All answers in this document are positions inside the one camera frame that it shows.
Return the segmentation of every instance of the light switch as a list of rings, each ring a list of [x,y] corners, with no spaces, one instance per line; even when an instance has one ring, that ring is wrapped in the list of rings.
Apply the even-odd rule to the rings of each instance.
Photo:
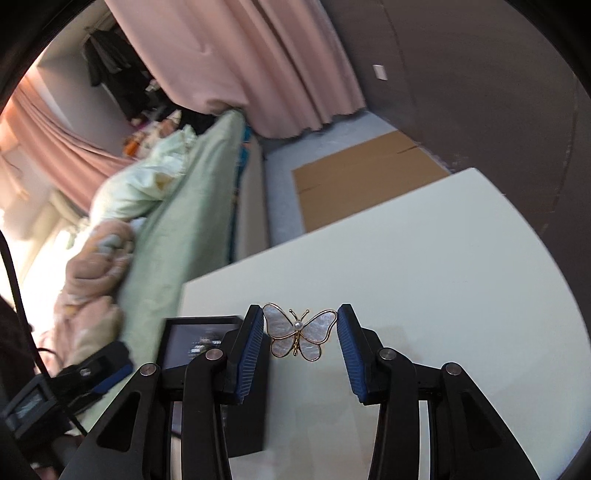
[[[386,75],[386,69],[384,68],[384,65],[374,65],[374,72],[378,80],[388,80],[388,75]]]

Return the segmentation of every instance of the brown wall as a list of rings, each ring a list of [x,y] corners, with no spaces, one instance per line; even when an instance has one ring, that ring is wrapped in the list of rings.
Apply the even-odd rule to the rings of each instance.
[[[504,0],[322,3],[370,110],[451,170],[491,179],[591,323],[591,102],[554,47]]]

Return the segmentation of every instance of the green blanket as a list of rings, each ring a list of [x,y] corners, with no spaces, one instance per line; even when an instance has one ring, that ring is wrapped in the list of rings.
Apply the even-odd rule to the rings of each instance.
[[[119,294],[120,340],[135,369],[156,359],[163,320],[177,314],[183,284],[228,264],[236,162],[245,121],[224,113],[190,151],[192,164],[174,193],[148,216]],[[86,412],[91,428],[126,380]]]

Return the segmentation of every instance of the pink blanket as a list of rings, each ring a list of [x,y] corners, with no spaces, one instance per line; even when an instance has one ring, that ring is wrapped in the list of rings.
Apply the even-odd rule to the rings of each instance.
[[[134,238],[128,223],[106,220],[67,263],[66,282],[54,306],[54,327],[40,342],[56,353],[43,358],[52,375],[118,337],[124,315],[111,295],[127,272]]]

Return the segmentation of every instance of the cardboard sheet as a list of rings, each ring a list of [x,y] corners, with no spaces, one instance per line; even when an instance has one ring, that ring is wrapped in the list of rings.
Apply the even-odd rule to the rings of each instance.
[[[400,131],[293,171],[307,232],[448,175]]]

